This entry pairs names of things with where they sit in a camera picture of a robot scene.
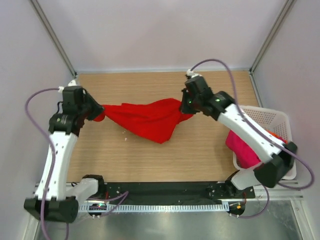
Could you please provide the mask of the red t shirt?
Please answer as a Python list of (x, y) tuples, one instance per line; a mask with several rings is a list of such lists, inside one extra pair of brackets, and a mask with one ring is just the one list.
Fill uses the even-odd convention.
[(107, 117), (141, 138), (163, 144), (171, 138), (179, 123), (193, 116), (181, 113), (180, 106), (181, 101), (174, 98), (165, 98), (148, 104), (105, 104), (103, 113), (94, 121), (101, 122)]

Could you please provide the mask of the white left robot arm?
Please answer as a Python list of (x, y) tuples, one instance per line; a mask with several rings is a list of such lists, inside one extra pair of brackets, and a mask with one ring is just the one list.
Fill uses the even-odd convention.
[(89, 198), (101, 200), (106, 186), (101, 175), (87, 174), (71, 189), (67, 175), (73, 149), (85, 120), (93, 121), (104, 108), (80, 85), (57, 88), (62, 107), (49, 120), (48, 130), (40, 132), (48, 141), (48, 153), (38, 187), (32, 198), (26, 198), (24, 209), (40, 221), (73, 223), (79, 206)]

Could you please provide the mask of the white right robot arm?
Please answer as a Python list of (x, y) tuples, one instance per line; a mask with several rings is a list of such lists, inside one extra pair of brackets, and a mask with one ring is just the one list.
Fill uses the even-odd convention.
[(274, 188), (292, 169), (294, 158), (288, 151), (296, 153), (297, 145), (288, 143), (268, 133), (241, 108), (228, 93), (213, 93), (203, 76), (187, 76), (182, 90), (180, 111), (183, 114), (203, 113), (234, 132), (258, 156), (260, 163), (234, 172), (225, 181), (225, 192), (237, 198), (247, 188), (263, 185)]

